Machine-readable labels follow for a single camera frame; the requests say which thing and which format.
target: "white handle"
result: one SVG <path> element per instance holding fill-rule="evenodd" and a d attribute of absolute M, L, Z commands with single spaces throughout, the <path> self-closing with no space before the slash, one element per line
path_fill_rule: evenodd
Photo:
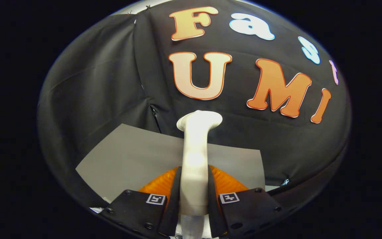
<path fill-rule="evenodd" d="M 184 131 L 184 151 L 179 189 L 181 215 L 206 215 L 208 205 L 207 134 L 222 122 L 216 112 L 196 111 L 176 123 Z"/>

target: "gray paper sheet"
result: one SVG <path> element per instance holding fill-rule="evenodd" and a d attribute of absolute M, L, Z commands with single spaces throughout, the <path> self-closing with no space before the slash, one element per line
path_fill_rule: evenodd
<path fill-rule="evenodd" d="M 111 202 L 124 190 L 138 191 L 182 165 L 183 139 L 121 124 L 76 167 L 83 180 Z M 208 163 L 249 189 L 265 188 L 259 150 L 208 144 Z"/>

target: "letter m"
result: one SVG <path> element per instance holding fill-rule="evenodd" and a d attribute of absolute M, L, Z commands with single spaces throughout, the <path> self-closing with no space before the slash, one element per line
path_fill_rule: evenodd
<path fill-rule="evenodd" d="M 247 106 L 258 110 L 266 109 L 269 93 L 273 112 L 288 100 L 280 112 L 282 115 L 296 118 L 300 114 L 300 106 L 312 80 L 305 74 L 297 73 L 288 85 L 285 85 L 284 73 L 278 62 L 258 59 L 256 65 L 260 68 L 259 85 L 254 97 L 247 101 Z"/>

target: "orange soft pad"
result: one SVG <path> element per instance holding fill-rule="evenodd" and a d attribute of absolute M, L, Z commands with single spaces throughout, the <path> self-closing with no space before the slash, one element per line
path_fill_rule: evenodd
<path fill-rule="evenodd" d="M 246 186 L 242 183 L 238 182 L 235 178 L 227 174 L 226 172 L 209 165 L 212 170 L 212 175 L 215 183 L 216 189 L 216 198 L 219 197 L 219 194 L 228 194 L 228 193 L 236 193 L 248 190 Z M 164 174 L 158 176 L 153 181 L 145 185 L 139 192 L 147 193 L 147 194 L 159 194 L 166 195 L 167 202 L 169 203 L 170 192 L 173 185 L 173 180 L 175 178 L 176 170 L 178 167 L 165 172 Z"/>
<path fill-rule="evenodd" d="M 146 194 L 158 194 L 166 195 L 167 201 L 166 205 L 169 203 L 170 191 L 172 189 L 173 180 L 175 178 L 176 169 L 178 167 L 165 172 L 164 174 L 158 176 L 153 181 L 145 185 L 139 192 Z"/>

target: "orange letter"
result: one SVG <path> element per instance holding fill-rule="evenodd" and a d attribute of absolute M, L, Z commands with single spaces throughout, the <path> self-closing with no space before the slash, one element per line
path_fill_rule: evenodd
<path fill-rule="evenodd" d="M 328 101 L 331 99 L 331 92 L 329 92 L 327 89 L 322 89 L 322 100 L 319 104 L 319 107 L 316 111 L 316 113 L 310 118 L 310 121 L 313 123 L 319 124 L 322 120 L 322 115 L 325 112 L 325 108 L 328 104 Z"/>
<path fill-rule="evenodd" d="M 276 111 L 285 101 L 287 104 L 281 108 L 282 115 L 296 118 L 306 95 L 307 88 L 312 80 L 302 73 L 285 85 L 284 74 L 279 63 L 269 59 L 258 59 L 256 65 L 260 68 L 260 80 L 254 97 L 247 101 L 247 106 L 253 109 L 264 110 L 268 107 L 266 98 L 270 95 L 271 110 Z"/>
<path fill-rule="evenodd" d="M 212 100 L 222 92 L 225 67 L 232 61 L 232 56 L 221 52 L 204 54 L 204 59 L 210 62 L 210 80 L 206 88 L 199 88 L 192 83 L 191 62 L 196 58 L 197 56 L 192 52 L 177 52 L 169 55 L 169 60 L 173 63 L 176 88 L 190 98 Z"/>
<path fill-rule="evenodd" d="M 214 7 L 202 7 L 195 9 L 187 9 L 179 12 L 174 12 L 169 17 L 175 19 L 176 32 L 172 35 L 173 41 L 179 41 L 188 38 L 196 38 L 204 35 L 203 29 L 197 29 L 195 23 L 200 23 L 202 26 L 210 25 L 210 17 L 219 12 Z"/>

